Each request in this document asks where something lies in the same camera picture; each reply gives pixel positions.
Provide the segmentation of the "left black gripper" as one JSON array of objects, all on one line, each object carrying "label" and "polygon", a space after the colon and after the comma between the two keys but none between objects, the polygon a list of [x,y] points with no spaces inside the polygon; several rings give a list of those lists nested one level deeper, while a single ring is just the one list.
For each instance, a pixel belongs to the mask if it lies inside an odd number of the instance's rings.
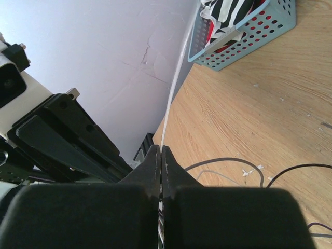
[{"label": "left black gripper", "polygon": [[117,183],[131,172],[78,96],[75,88],[52,93],[1,137],[1,181]]}]

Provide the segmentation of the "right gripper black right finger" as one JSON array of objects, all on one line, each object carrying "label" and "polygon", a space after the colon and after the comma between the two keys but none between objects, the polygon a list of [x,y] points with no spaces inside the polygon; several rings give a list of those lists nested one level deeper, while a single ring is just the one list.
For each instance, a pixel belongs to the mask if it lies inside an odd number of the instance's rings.
[{"label": "right gripper black right finger", "polygon": [[280,188],[205,187],[161,153],[165,248],[314,248],[295,198]]}]

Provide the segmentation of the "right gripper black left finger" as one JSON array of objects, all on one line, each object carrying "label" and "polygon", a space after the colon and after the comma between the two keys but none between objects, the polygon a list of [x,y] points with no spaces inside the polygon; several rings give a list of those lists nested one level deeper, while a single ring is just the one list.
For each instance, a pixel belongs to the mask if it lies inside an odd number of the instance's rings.
[{"label": "right gripper black left finger", "polygon": [[1,248],[156,248],[160,148],[116,184],[22,188],[1,223]]}]

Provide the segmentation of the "white zip tie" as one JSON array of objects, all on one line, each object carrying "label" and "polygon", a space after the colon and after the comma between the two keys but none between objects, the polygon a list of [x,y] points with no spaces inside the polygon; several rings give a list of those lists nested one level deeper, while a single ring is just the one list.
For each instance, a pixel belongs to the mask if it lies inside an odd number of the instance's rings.
[{"label": "white zip tie", "polygon": [[[178,57],[178,61],[176,64],[175,71],[174,71],[172,83],[170,86],[170,92],[169,92],[167,106],[166,106],[166,110],[165,110],[161,143],[160,143],[161,151],[163,151],[165,133],[166,133],[166,129],[167,129],[168,118],[169,118],[169,113],[170,113],[170,108],[171,108],[171,103],[173,100],[175,88],[176,88],[176,85],[177,85],[177,82],[179,79],[179,75],[181,72],[183,62],[185,60],[185,53],[186,53],[186,47],[188,44],[188,40],[190,38],[191,31],[195,25],[196,16],[197,16],[199,9],[200,9],[200,5],[198,5],[198,7],[193,11],[191,17],[189,18],[189,22],[186,26],[186,29],[184,32],[184,38],[182,40],[181,47],[179,50],[179,57]],[[160,187],[160,197],[159,197],[159,206],[158,206],[158,245],[157,245],[157,248],[164,248],[162,187]]]}]

